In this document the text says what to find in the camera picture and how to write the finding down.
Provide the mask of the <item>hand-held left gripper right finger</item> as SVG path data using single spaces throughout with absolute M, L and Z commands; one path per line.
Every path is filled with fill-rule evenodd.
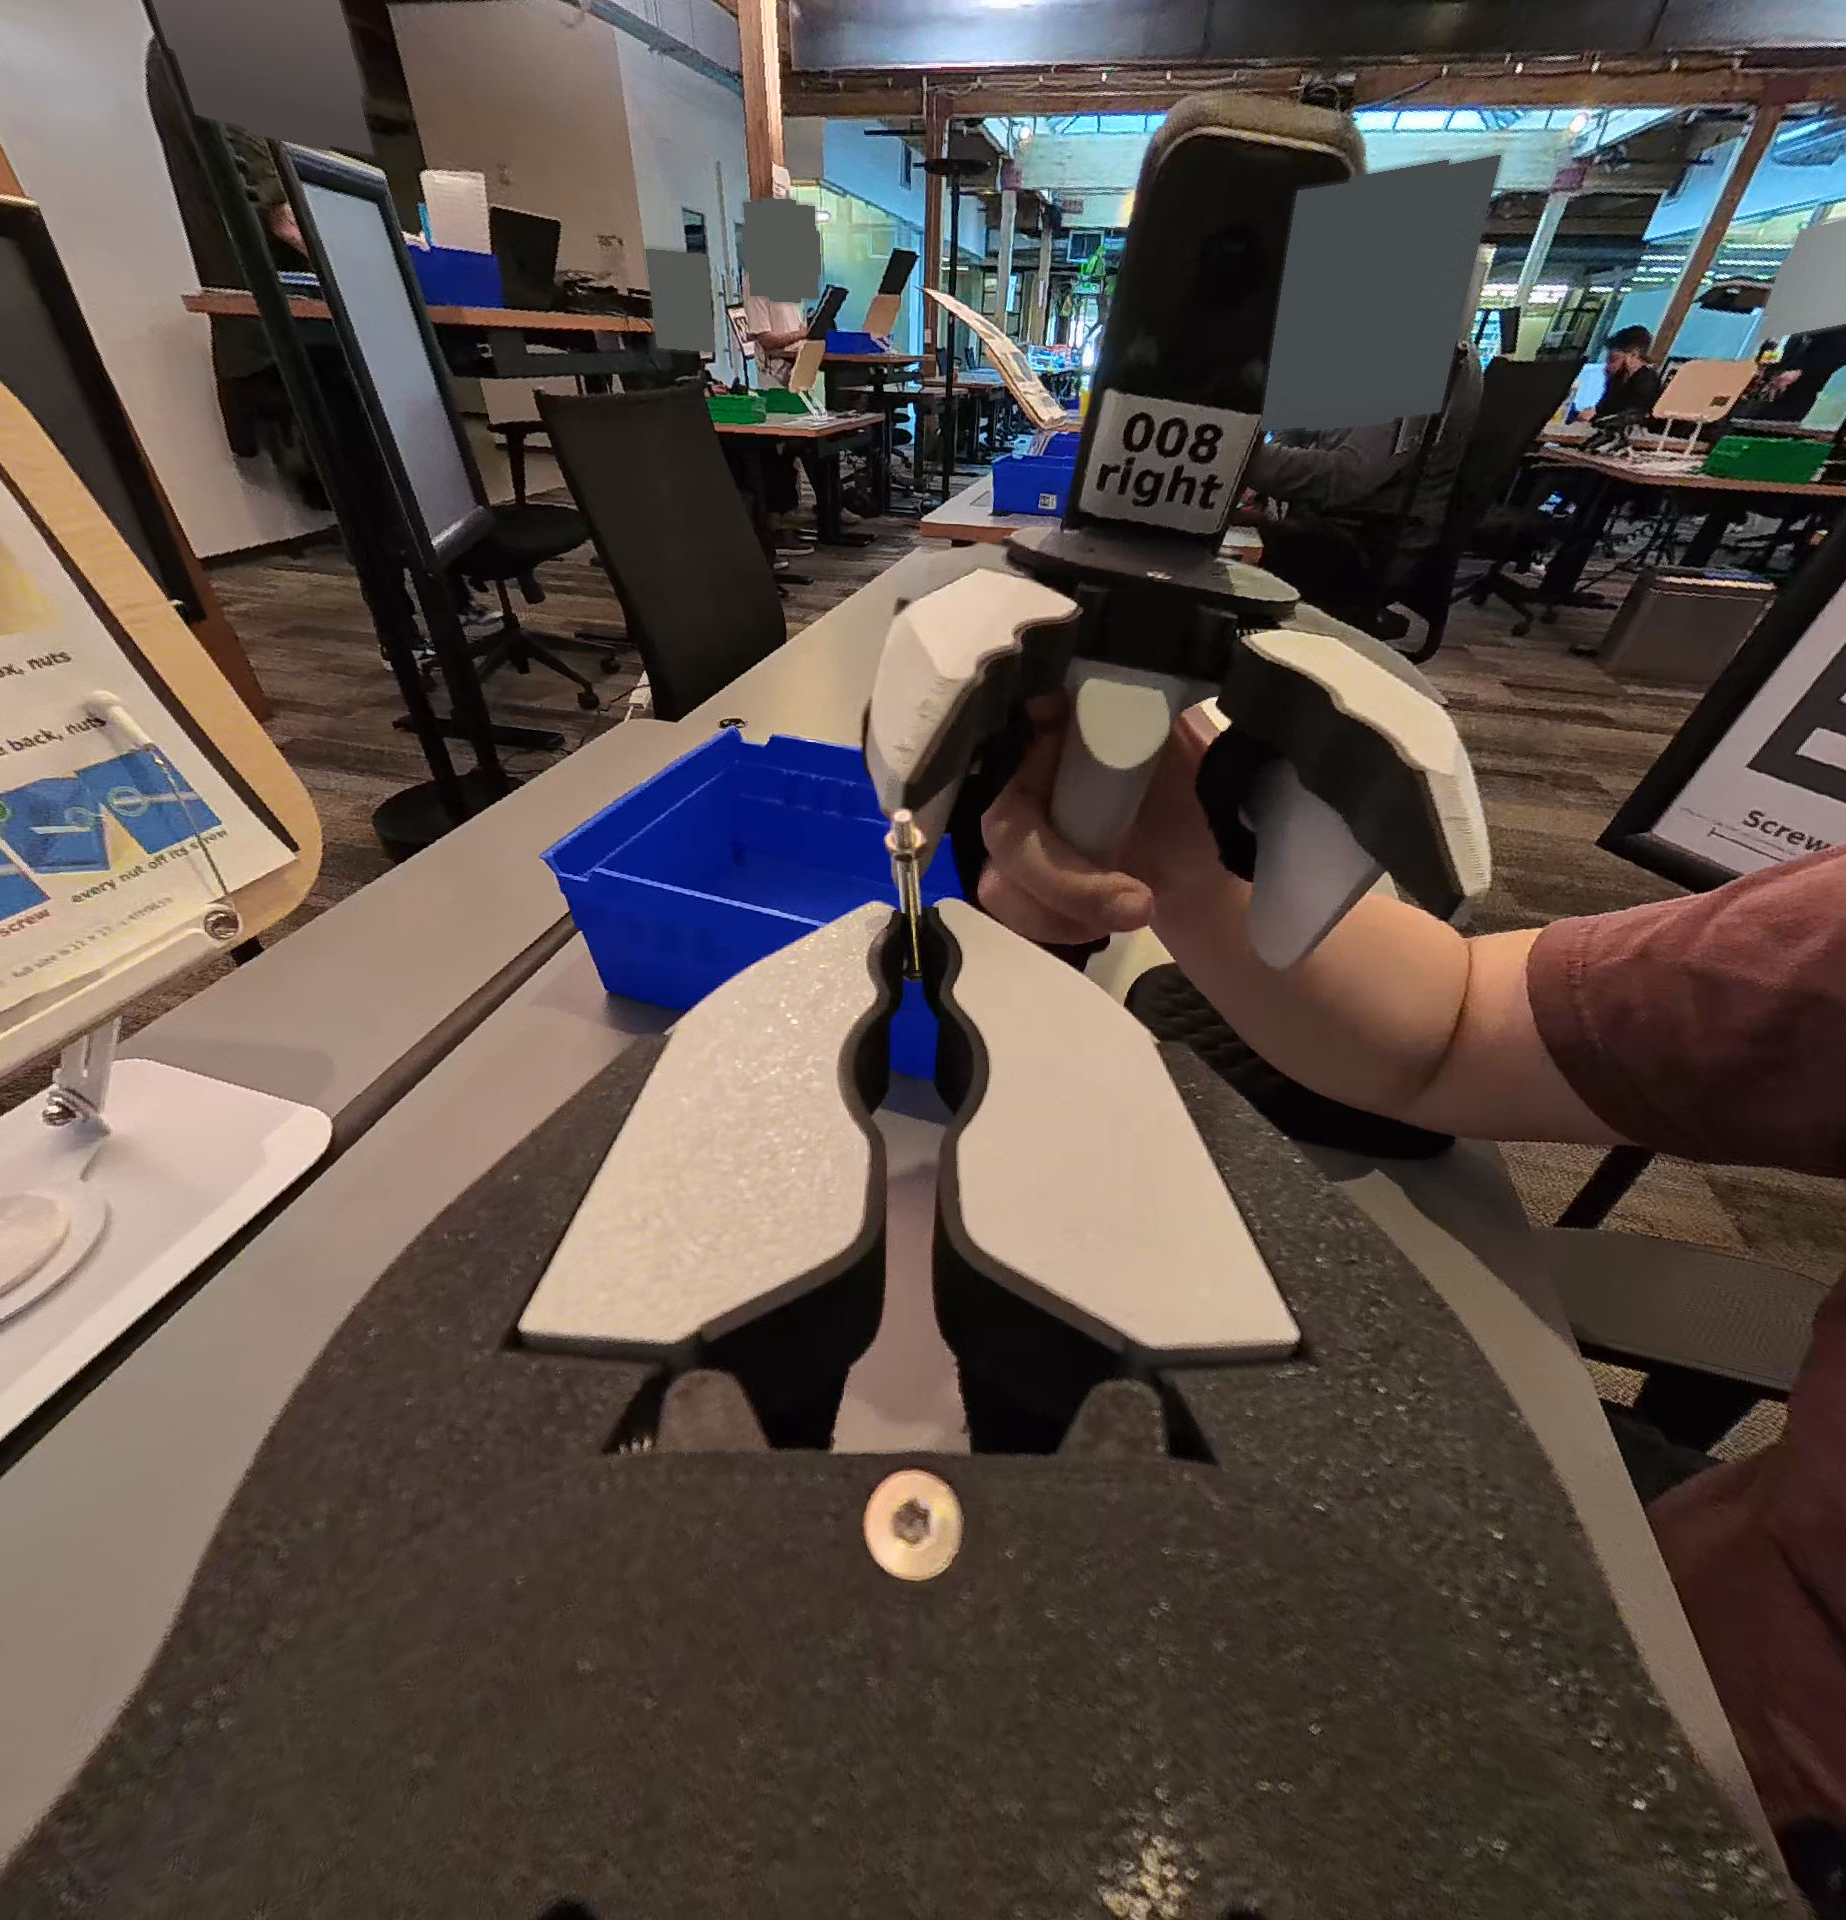
M 1055 1454 L 1113 1381 L 1285 1361 L 1293 1312 L 1152 1034 L 962 900 L 937 1013 L 934 1303 L 973 1454 Z

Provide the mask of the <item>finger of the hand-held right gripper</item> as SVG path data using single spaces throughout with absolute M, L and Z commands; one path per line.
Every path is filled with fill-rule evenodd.
M 932 861 L 981 749 L 1071 664 L 1079 602 L 1012 569 L 979 569 L 900 607 L 864 715 L 864 768 L 888 822 Z
M 1261 926 L 1335 926 L 1381 876 L 1450 923 L 1487 897 L 1472 758 L 1403 657 L 1354 630 L 1254 630 L 1220 712 L 1220 781 L 1252 831 Z

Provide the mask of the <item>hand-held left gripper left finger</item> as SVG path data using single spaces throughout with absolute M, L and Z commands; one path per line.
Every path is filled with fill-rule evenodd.
M 523 1349 L 721 1371 L 823 1454 L 888 1289 L 896 916 L 866 904 L 676 1021 L 522 1309 Z

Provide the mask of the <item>long steel bolt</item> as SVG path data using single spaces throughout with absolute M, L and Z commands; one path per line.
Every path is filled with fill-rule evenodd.
M 899 904 L 899 913 L 905 923 L 905 978 L 909 982 L 920 982 L 924 978 L 924 946 L 923 946 L 924 874 L 927 874 L 927 868 L 934 858 L 932 837 L 924 831 L 919 816 L 915 816 L 915 823 L 924 837 L 924 844 L 915 855 L 899 858 L 888 850 L 892 881 L 894 881 L 894 890 L 896 890 L 896 904 Z

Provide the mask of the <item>blue plastic bin with divider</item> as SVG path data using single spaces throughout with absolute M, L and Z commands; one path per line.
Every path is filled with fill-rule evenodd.
M 722 1096 L 849 1081 L 899 904 L 862 751 L 719 734 L 546 861 L 607 992 L 681 1011 L 685 1070 Z

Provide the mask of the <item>person's right forearm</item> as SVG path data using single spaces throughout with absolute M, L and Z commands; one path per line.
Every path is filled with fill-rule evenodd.
M 1225 871 L 1156 897 L 1152 926 L 1231 1032 L 1320 1096 L 1460 1141 L 1623 1142 L 1540 1036 L 1536 931 L 1468 937 L 1372 895 L 1278 971 L 1250 943 L 1250 883 Z

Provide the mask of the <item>person's right hand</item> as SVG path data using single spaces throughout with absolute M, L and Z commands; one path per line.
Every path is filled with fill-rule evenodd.
M 1055 827 L 1055 773 L 1068 712 L 1044 701 L 1012 778 L 983 814 L 984 911 L 1034 943 L 1082 947 L 1152 928 L 1166 937 L 1217 907 L 1246 907 L 1250 883 L 1220 855 L 1197 793 L 1218 739 L 1204 708 L 1191 708 L 1156 763 L 1147 795 L 1120 852 L 1100 863 Z

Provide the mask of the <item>grey metal box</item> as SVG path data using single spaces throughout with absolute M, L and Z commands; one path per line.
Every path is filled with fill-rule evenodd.
M 1589 659 L 1622 680 L 1704 691 L 1775 597 L 1771 581 L 1747 572 L 1644 569 Z

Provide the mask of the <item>framed marker sign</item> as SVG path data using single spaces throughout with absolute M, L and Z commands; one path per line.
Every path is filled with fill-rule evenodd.
M 1598 844 L 1692 895 L 1846 844 L 1846 513 Z

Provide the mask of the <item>black laptop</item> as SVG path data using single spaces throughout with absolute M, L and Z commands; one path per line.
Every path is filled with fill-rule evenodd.
M 487 212 L 489 252 L 497 263 L 503 305 L 513 311 L 558 308 L 562 225 L 550 214 L 493 205 Z

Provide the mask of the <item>black framed easel board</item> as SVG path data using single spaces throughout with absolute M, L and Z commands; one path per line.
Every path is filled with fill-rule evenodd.
M 389 589 L 384 643 L 408 730 L 431 763 L 431 781 L 374 814 L 387 858 L 404 861 L 518 790 L 507 753 L 561 753 L 565 739 L 492 720 L 464 634 L 457 562 L 493 517 L 389 181 L 370 163 L 293 142 L 271 150 L 364 420 L 357 462 L 384 548 L 375 562 Z

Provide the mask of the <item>papers on wooden table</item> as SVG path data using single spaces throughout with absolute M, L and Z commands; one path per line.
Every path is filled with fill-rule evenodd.
M 0 381 L 0 1087 L 274 931 L 304 784 Z

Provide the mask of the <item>black ceiling duct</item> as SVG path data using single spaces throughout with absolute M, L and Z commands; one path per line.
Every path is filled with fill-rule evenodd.
M 1846 3 L 792 3 L 803 72 L 1846 49 Z

